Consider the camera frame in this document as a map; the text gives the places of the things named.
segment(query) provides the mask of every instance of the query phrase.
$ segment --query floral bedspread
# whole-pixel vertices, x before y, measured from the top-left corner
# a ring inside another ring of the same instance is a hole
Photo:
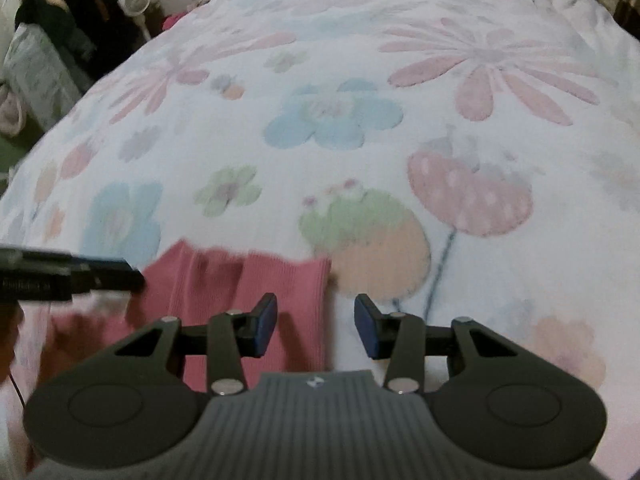
[[[594,462],[622,480],[640,467],[638,102],[640,46],[596,0],[212,0],[46,135],[0,234],[139,267],[182,237],[328,254],[333,368],[383,374],[359,292],[472,316],[597,389]],[[29,392],[47,315],[26,311]]]

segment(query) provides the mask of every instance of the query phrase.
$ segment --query black cable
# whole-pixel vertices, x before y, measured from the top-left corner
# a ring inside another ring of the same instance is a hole
[[[20,393],[20,388],[18,388],[18,385],[15,383],[14,376],[12,376],[11,373],[9,373],[9,378],[11,379],[11,382],[14,384],[15,393],[18,394],[18,398],[20,399],[20,403],[22,405],[22,408],[24,409],[24,399],[22,398],[22,394]]]

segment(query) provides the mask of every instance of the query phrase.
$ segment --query ribbed gray surface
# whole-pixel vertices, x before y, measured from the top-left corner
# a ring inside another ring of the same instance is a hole
[[[307,381],[321,377],[313,388]],[[436,427],[424,402],[382,390],[370,372],[266,374],[209,403],[193,432],[158,458],[89,472],[45,462],[29,480],[604,480],[587,461],[544,472],[481,462]]]

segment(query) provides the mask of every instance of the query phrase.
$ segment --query green floor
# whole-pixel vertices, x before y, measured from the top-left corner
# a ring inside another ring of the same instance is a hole
[[[42,130],[31,119],[27,125],[13,139],[0,136],[0,173],[6,173],[9,168],[17,164],[42,136]]]

